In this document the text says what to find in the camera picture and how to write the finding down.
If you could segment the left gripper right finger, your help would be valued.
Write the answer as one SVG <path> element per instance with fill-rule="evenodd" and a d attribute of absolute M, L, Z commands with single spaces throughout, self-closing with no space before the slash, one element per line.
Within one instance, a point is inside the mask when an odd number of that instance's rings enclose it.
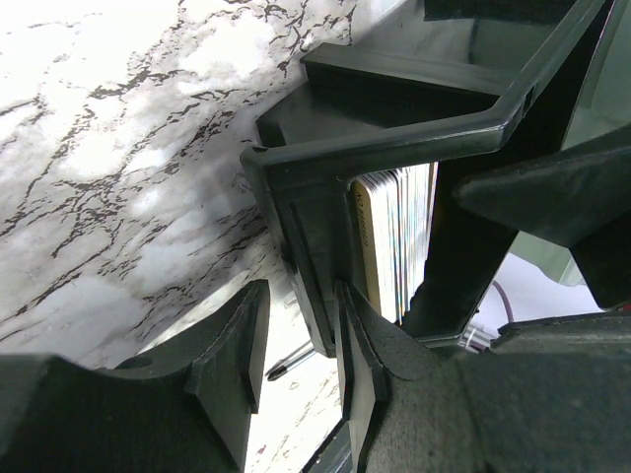
<path fill-rule="evenodd" d="M 630 317 L 504 326 L 446 356 L 335 289 L 343 415 L 358 472 L 626 472 Z"/>

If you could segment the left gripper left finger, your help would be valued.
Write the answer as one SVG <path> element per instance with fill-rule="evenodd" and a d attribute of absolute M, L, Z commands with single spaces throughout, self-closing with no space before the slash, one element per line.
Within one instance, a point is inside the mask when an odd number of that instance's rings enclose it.
<path fill-rule="evenodd" d="M 113 369 L 56 355 L 1 359 L 5 472 L 240 472 L 259 407 L 264 280 Z"/>

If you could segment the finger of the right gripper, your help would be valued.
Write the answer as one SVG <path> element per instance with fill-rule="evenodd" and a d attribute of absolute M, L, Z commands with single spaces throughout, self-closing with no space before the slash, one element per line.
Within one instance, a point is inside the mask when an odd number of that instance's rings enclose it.
<path fill-rule="evenodd" d="M 630 303 L 630 147 L 568 150 L 478 174 L 464 209 L 570 250 L 601 308 Z"/>

